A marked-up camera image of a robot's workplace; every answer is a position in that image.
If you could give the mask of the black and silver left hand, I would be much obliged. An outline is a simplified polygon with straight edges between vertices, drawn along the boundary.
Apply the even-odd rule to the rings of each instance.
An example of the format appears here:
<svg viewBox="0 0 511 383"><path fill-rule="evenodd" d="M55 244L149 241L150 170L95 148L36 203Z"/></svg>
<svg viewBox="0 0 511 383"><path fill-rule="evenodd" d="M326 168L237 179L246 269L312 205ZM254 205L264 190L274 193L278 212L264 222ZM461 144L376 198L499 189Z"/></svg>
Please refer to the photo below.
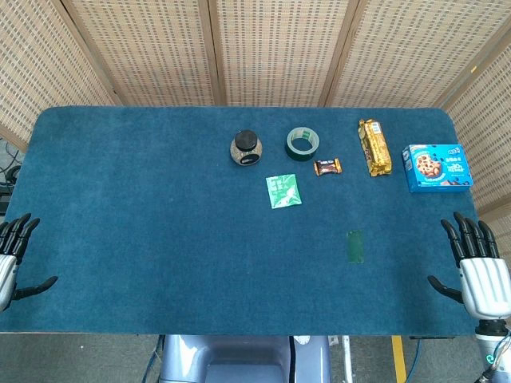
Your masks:
<svg viewBox="0 0 511 383"><path fill-rule="evenodd" d="M11 222L1 224L1 312L7 310L12 301L47 291L58 280L58 276L52 276L39 285L17 288L18 269L30 236L39 223L39 218L31 219L31 214L26 213Z"/></svg>

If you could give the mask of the black and silver right hand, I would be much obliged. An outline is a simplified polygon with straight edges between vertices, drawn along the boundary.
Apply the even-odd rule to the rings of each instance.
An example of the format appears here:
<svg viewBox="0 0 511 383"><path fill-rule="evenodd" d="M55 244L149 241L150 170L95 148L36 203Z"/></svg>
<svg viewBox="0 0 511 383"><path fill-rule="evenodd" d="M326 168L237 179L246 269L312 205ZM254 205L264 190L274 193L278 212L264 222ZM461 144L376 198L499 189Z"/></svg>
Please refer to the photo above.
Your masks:
<svg viewBox="0 0 511 383"><path fill-rule="evenodd" d="M455 228L448 220L441 225L450 241L461 288L456 290L430 275L429 284L441 295L462 304L478 320L510 318L510 273L500 257L497 240L489 225L474 222L454 212Z"/></svg>

